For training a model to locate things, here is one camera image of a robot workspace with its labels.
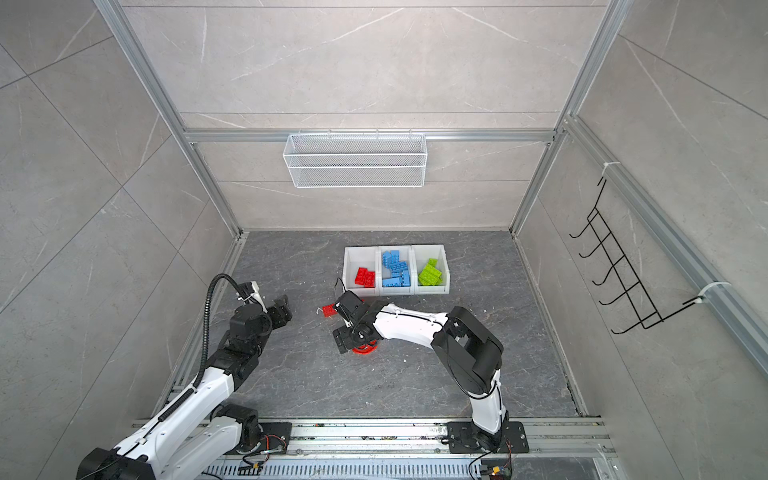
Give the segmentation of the red arch lego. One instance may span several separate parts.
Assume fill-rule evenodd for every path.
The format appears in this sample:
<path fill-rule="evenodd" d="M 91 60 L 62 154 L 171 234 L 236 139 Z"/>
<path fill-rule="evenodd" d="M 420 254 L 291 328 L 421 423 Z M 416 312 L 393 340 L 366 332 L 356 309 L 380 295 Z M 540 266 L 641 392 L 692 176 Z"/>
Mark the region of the red arch lego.
<path fill-rule="evenodd" d="M 375 351 L 377 347 L 378 347 L 378 342 L 374 340 L 364 345 L 353 348 L 352 352 L 358 355 L 368 355 L 373 351 Z"/>

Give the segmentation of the red lego brick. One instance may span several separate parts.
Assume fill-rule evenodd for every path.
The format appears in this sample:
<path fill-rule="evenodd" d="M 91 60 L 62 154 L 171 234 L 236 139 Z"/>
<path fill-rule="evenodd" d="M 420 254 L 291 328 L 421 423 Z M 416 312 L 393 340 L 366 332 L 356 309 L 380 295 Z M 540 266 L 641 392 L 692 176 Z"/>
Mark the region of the red lego brick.
<path fill-rule="evenodd" d="M 333 304 L 325 305 L 322 307 L 322 313 L 323 315 L 328 318 L 332 317 L 338 314 L 335 306 Z"/>
<path fill-rule="evenodd" d="M 354 284 L 363 288 L 370 288 L 370 271 L 367 268 L 360 267 L 356 273 Z"/>
<path fill-rule="evenodd" d="M 374 288 L 375 285 L 376 285 L 375 279 L 376 279 L 375 272 L 374 271 L 367 271 L 366 272 L 366 277 L 365 277 L 365 287 L 366 288 Z"/>

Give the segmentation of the red lego brick bottom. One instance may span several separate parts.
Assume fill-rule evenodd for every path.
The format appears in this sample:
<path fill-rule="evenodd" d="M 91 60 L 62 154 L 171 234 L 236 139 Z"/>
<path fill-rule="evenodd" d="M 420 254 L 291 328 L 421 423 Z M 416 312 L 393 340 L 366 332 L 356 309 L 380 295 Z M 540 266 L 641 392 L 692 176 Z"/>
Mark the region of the red lego brick bottom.
<path fill-rule="evenodd" d="M 374 288 L 375 285 L 376 285 L 375 279 L 376 279 L 375 272 L 374 271 L 367 271 L 366 272 L 366 277 L 365 277 L 365 287 L 366 288 Z"/>

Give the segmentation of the blue lego brick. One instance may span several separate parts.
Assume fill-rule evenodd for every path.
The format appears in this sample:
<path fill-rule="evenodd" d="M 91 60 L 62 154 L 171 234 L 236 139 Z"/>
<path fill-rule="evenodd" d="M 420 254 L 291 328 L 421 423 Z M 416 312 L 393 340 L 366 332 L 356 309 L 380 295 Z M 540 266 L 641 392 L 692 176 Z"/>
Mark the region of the blue lego brick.
<path fill-rule="evenodd" d="M 388 269 L 392 277 L 409 276 L 409 267 L 406 261 L 392 262 L 389 264 Z"/>
<path fill-rule="evenodd" d="M 401 271 L 395 276 L 384 278 L 382 286 L 384 288 L 409 288 L 411 286 L 410 276 L 407 271 Z"/>
<path fill-rule="evenodd" d="M 401 269 L 400 252 L 398 250 L 389 250 L 382 252 L 382 265 L 391 271 Z"/>

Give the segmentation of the blue lego brick top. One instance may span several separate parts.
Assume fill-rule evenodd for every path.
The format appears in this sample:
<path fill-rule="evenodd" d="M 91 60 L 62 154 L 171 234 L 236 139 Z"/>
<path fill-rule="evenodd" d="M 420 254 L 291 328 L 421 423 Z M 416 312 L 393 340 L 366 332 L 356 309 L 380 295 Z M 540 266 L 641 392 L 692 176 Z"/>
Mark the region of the blue lego brick top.
<path fill-rule="evenodd" d="M 388 269 L 392 277 L 409 276 L 409 267 L 406 261 L 392 262 L 389 264 Z"/>

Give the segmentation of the white three-compartment bin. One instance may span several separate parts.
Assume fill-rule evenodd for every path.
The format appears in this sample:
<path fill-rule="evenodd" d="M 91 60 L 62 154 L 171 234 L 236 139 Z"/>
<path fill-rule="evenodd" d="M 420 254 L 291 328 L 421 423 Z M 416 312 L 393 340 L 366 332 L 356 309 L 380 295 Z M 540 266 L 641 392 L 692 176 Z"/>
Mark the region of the white three-compartment bin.
<path fill-rule="evenodd" d="M 400 260 L 407 262 L 411 281 L 409 288 L 384 288 L 382 286 L 384 278 L 392 277 L 390 270 L 382 265 L 382 252 L 389 250 L 398 250 Z M 439 286 L 420 286 L 418 274 L 430 258 L 438 260 L 438 269 L 443 272 L 442 284 Z M 360 267 L 375 272 L 376 285 L 374 288 L 363 288 L 354 284 L 356 273 Z M 363 298 L 447 295 L 450 292 L 451 274 L 445 247 L 441 244 L 346 247 L 341 281 L 346 290 L 350 290 Z"/>

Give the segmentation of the green lego brick bottom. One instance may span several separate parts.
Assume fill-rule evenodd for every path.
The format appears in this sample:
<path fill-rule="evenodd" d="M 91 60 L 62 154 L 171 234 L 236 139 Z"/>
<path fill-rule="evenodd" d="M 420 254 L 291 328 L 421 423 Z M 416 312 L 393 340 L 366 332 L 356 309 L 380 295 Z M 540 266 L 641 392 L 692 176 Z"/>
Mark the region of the green lego brick bottom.
<path fill-rule="evenodd" d="M 439 286 L 443 281 L 443 272 L 438 269 L 438 260 L 430 258 L 418 274 L 420 286 Z"/>

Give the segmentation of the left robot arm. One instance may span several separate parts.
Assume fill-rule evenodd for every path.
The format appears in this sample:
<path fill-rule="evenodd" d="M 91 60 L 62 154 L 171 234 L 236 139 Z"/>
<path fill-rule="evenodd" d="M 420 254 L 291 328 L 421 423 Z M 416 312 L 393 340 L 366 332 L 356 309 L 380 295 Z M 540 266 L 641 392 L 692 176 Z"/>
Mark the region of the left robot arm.
<path fill-rule="evenodd" d="M 202 377 L 116 446 L 92 450 L 75 477 L 194 479 L 230 451 L 244 455 L 263 448 L 258 412 L 228 398 L 258 366 L 272 331 L 291 319 L 287 296 L 268 308 L 258 300 L 238 307 Z"/>

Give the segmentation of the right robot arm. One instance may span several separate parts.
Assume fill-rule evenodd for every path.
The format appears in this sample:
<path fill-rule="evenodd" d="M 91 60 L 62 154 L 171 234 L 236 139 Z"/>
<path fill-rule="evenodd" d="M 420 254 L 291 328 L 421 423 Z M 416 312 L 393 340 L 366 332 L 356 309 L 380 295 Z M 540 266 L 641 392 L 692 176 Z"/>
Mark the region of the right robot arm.
<path fill-rule="evenodd" d="M 366 302 L 344 292 L 334 309 L 345 325 L 333 332 L 340 353 L 363 350 L 382 340 L 401 340 L 430 348 L 470 400 L 473 433 L 489 446 L 501 441 L 508 418 L 501 393 L 504 347 L 469 310 L 445 313 L 408 310 L 394 303 Z"/>

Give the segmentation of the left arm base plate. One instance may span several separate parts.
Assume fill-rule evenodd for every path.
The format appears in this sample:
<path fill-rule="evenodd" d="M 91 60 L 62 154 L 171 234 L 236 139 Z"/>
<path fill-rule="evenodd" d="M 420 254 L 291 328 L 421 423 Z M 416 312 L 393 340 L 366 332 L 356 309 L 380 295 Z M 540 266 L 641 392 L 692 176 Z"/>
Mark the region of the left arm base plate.
<path fill-rule="evenodd" d="M 240 455 L 285 454 L 292 427 L 291 422 L 249 423 L 243 427 L 236 451 Z"/>

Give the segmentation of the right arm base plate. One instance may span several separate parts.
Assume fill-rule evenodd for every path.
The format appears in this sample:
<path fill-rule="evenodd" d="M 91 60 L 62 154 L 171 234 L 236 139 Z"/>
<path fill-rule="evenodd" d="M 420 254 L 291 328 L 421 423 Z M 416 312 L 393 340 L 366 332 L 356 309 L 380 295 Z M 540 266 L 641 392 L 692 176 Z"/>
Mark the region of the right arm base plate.
<path fill-rule="evenodd" d="M 527 434 L 521 422 L 504 420 L 494 434 L 482 430 L 472 422 L 449 422 L 446 427 L 444 442 L 452 454 L 530 452 Z"/>

